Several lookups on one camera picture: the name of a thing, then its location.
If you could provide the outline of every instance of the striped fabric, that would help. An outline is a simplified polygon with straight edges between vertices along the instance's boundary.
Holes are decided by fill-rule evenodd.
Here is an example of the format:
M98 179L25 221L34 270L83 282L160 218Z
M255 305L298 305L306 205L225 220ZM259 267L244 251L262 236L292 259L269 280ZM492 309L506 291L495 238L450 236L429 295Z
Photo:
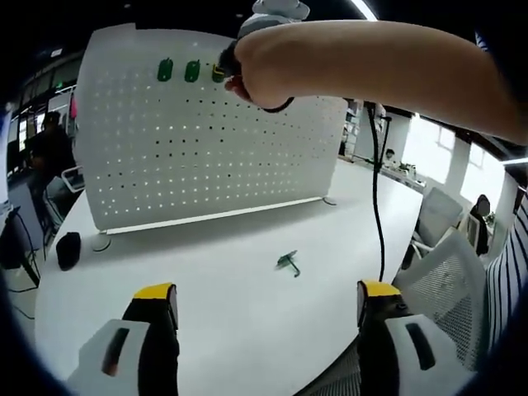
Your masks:
M525 196L502 253L487 269L489 347L497 343L528 277L528 198Z

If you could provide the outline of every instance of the hand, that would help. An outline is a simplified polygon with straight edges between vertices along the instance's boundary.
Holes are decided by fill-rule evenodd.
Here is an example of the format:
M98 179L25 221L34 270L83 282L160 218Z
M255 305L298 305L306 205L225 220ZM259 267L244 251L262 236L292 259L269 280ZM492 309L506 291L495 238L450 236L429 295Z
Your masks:
M281 66L276 55L266 56L268 45L260 46L262 33L258 31L240 40L235 57L242 66L242 75L234 76L225 83L225 89L264 109L275 109L287 100L285 85L280 84Z

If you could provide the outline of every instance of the ceiling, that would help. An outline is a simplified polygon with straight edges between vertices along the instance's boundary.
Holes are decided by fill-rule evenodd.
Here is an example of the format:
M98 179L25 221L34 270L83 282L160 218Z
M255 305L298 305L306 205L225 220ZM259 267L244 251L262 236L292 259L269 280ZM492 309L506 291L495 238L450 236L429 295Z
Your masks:
M433 27L474 40L474 27L469 22L470 9L460 0L417 2L416 0L365 0L375 15L386 21L402 21ZM350 0L304 0L310 6L309 20L363 19ZM2 74L0 100L12 98L21 84L51 60L53 50L63 49L61 56L82 50L92 31L105 26L135 22L138 28L172 28L206 31L235 37L240 24L252 15L253 0L223 2L106 1L71 2L49 0L29 6L27 2L10 4L9 14L17 21L2 37L9 37L3 48L8 54ZM524 149L500 139L482 138L462 129L455 129L466 141L476 141L499 157L524 156ZM524 172L514 177L526 185Z

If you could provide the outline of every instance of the small green object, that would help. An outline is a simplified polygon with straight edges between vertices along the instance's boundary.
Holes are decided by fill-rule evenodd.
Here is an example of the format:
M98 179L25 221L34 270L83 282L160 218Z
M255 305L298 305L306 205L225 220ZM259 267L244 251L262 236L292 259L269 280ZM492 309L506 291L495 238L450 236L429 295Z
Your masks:
M172 59L166 58L159 63L158 81L166 82L172 77Z
M216 64L213 64L213 81L215 83L223 82L225 78L224 70L219 68Z
M279 260L277 261L276 269L280 270L282 268L285 268L287 266L292 266L295 271L295 278L300 275L300 269L295 265L293 257L297 253L296 250L293 252L289 252L288 254L285 254L284 256L280 256Z
M200 61L192 60L185 67L185 81L193 83L198 79L200 75Z

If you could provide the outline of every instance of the black computer mouse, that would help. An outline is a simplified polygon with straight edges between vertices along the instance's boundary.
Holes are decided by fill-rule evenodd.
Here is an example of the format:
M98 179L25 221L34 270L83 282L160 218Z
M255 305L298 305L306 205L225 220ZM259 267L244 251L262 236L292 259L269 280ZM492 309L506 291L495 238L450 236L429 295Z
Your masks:
M71 270L81 255L81 236L79 233L67 233L57 242L55 249L60 269Z

